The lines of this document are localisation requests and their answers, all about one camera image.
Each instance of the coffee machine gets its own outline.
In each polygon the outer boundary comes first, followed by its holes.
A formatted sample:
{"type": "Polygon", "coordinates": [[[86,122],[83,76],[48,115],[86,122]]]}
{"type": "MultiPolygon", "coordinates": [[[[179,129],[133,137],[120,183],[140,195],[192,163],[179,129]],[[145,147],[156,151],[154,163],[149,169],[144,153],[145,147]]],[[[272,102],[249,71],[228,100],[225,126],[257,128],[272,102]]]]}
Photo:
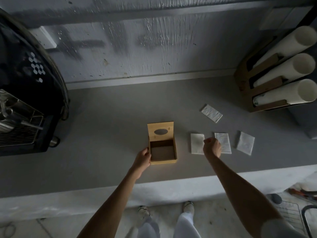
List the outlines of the coffee machine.
{"type": "Polygon", "coordinates": [[[0,9],[0,156],[45,152],[69,115],[63,77],[42,45],[0,9]]]}

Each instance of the gray countertop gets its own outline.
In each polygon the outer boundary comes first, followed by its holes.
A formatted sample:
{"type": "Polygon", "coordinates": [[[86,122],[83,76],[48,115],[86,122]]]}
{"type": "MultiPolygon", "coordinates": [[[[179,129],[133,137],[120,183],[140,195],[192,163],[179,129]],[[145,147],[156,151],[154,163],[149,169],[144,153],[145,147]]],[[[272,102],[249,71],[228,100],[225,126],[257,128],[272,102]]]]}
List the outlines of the gray countertop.
{"type": "Polygon", "coordinates": [[[190,133],[228,133],[235,172],[317,164],[317,143],[286,109],[249,113],[233,77],[156,82],[69,92],[70,116],[45,153],[0,157],[0,197],[118,185],[136,153],[148,145],[147,124],[174,121],[178,161],[150,166],[138,183],[215,175],[203,155],[190,153],[190,133]],[[216,124],[200,113],[209,104],[216,124]],[[252,156],[235,149],[239,131],[254,136],[252,156]]]}

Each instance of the forearm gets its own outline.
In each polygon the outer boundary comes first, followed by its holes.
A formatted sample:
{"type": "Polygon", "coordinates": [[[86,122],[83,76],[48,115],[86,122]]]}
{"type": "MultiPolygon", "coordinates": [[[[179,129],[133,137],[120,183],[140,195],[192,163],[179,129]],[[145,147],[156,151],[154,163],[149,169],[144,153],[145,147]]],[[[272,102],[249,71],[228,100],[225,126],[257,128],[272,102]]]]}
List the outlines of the forearm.
{"type": "Polygon", "coordinates": [[[85,225],[78,238],[114,238],[133,185],[137,179],[133,171],[127,173],[112,195],[85,225]]]}
{"type": "Polygon", "coordinates": [[[232,171],[219,158],[210,156],[207,159],[242,224],[253,237],[260,237],[264,222],[271,219],[282,219],[278,211],[258,189],[232,171]]]}

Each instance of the white sneaker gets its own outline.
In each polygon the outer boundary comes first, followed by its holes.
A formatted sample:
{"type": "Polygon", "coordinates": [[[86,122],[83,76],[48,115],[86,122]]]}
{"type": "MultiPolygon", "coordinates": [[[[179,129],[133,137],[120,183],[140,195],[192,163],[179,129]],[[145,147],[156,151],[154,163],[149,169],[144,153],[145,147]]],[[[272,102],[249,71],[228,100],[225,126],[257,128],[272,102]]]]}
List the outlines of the white sneaker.
{"type": "Polygon", "coordinates": [[[145,205],[139,207],[138,214],[141,220],[151,216],[149,209],[145,205]]]}
{"type": "Polygon", "coordinates": [[[183,204],[183,212],[192,214],[192,216],[194,216],[194,212],[195,212],[194,204],[191,201],[186,201],[183,204]]]}

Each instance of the stacked paper cups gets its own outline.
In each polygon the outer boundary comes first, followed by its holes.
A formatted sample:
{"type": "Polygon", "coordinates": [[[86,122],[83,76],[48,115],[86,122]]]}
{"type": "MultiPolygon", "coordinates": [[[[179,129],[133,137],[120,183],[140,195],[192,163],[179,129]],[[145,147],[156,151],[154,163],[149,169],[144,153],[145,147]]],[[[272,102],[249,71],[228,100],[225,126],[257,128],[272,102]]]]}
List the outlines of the stacked paper cups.
{"type": "Polygon", "coordinates": [[[312,27],[302,26],[284,37],[258,60],[253,67],[259,65],[275,53],[280,56],[290,57],[290,59],[273,68],[254,82],[253,86],[257,87],[278,76],[283,76],[285,84],[254,97],[253,103],[255,106],[279,100],[286,100],[289,104],[297,104],[312,102],[317,99],[317,84],[314,81],[304,79],[290,83],[314,71],[316,66],[314,58],[306,53],[298,53],[311,47],[316,42],[316,31],[312,27]]]}

